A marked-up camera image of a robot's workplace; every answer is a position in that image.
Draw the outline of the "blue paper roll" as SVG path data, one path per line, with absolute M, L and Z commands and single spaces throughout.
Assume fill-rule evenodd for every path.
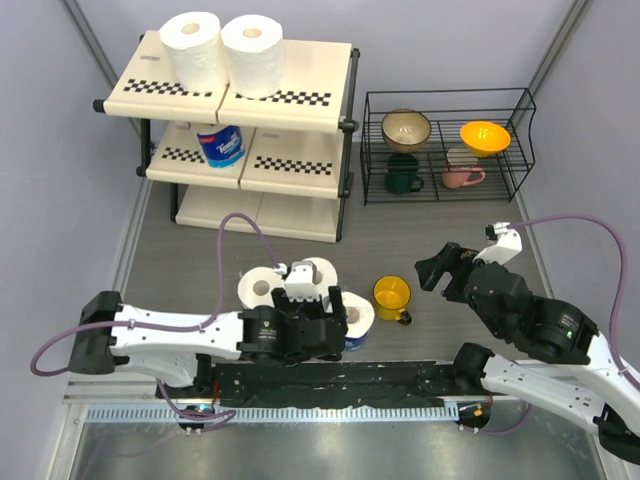
M 326 317 L 326 344 L 332 353 L 360 349 L 375 319 L 374 308 L 368 300 L 352 292 L 342 292 L 341 296 L 343 314 L 335 311 L 328 294 L 321 296 Z
M 226 168 L 238 162 L 246 153 L 241 129 L 235 125 L 192 124 L 207 164 L 211 168 Z

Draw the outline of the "white paper towel roll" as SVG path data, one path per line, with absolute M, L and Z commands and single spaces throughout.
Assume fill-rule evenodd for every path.
M 219 18 L 210 12 L 186 12 L 159 30 L 172 68 L 182 87 L 209 93 L 229 82 Z
M 272 268 L 256 267 L 247 271 L 237 286 L 237 295 L 245 309 L 274 306 L 271 292 L 283 288 L 284 280 Z
M 232 92 L 262 99 L 280 89 L 286 59 L 279 22 L 263 15 L 242 15 L 222 28 L 221 39 Z

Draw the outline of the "floral print paper roll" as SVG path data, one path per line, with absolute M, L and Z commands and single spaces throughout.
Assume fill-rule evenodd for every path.
M 313 284 L 322 297 L 327 297 L 328 288 L 338 285 L 338 275 L 334 265 L 321 257 L 307 257 L 305 261 L 313 263 Z

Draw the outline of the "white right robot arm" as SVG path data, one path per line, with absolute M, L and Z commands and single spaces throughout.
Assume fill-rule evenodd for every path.
M 567 302 L 532 294 L 521 276 L 505 268 L 521 250 L 516 233 L 481 251 L 449 242 L 437 255 L 416 262 L 415 269 L 424 291 L 450 274 L 442 293 L 446 300 L 468 305 L 495 338 L 564 369 L 578 382 L 563 383 L 466 343 L 454 359 L 453 386 L 465 395 L 483 388 L 517 397 L 583 427 L 609 453 L 638 463 L 638 391 L 615 365 L 593 321 Z

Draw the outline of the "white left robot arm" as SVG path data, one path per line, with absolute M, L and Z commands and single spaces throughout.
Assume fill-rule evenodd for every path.
M 212 373 L 207 359 L 262 365 L 296 365 L 311 359 L 337 361 L 345 348 L 346 308 L 339 287 L 329 300 L 293 301 L 282 288 L 271 306 L 207 315 L 145 310 L 103 291 L 81 312 L 68 362 L 71 372 L 106 375 L 133 372 L 205 397 Z

